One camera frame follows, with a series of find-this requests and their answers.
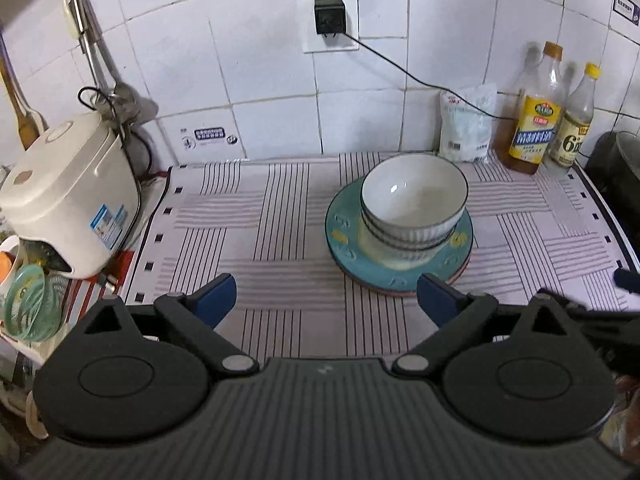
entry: plastic bottle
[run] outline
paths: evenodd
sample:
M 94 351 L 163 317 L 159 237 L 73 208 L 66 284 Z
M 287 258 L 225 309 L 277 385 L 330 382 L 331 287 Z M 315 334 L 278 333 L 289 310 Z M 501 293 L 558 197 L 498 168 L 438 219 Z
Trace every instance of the plastic bottle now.
M 516 129 L 510 141 L 497 146 L 498 158 L 511 170 L 534 174 L 542 162 L 566 101 L 561 60 L 562 47 L 547 41 L 542 61 L 524 81 Z
M 593 95 L 600 69 L 593 63 L 584 67 L 584 76 L 569 96 L 558 133 L 545 153 L 544 165 L 554 175 L 566 174 L 584 142 L 593 121 Z

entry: teal plate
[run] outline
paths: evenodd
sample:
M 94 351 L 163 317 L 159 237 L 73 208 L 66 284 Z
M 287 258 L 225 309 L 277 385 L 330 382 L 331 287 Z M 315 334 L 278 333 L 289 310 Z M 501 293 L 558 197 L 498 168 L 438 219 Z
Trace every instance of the teal plate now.
M 425 272 L 452 283 L 465 269 L 471 254 L 474 230 L 465 210 L 449 241 L 431 260 L 408 270 L 393 270 L 372 261 L 358 244 L 361 177 L 338 193 L 324 220 L 324 232 L 334 260 L 355 281 L 392 296 L 415 294 L 418 278 Z

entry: white outlet plate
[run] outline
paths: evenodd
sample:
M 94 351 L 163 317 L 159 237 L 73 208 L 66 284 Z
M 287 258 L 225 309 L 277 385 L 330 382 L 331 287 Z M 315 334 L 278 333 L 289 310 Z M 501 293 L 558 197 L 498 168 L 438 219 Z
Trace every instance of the white outlet plate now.
M 347 13 L 347 33 L 360 39 L 358 29 L 358 0 L 343 0 Z M 298 0 L 298 28 L 302 42 L 302 52 L 332 52 L 358 50 L 360 45 L 343 34 L 324 37 L 316 34 L 316 0 Z

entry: white rice cooker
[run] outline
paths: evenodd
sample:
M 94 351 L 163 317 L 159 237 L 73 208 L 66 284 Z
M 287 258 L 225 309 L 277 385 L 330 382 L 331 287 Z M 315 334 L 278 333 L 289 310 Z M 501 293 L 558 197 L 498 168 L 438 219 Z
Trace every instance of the white rice cooker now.
M 47 130 L 0 187 L 0 212 L 40 242 L 68 278 L 100 272 L 120 247 L 140 196 L 120 136 L 98 112 Z

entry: power adapter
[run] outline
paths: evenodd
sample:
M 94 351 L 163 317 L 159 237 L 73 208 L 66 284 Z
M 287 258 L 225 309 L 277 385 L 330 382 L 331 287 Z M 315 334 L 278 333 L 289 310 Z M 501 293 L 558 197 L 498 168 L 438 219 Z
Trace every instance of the power adapter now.
M 315 14 L 317 34 L 347 32 L 347 11 L 343 0 L 316 0 Z

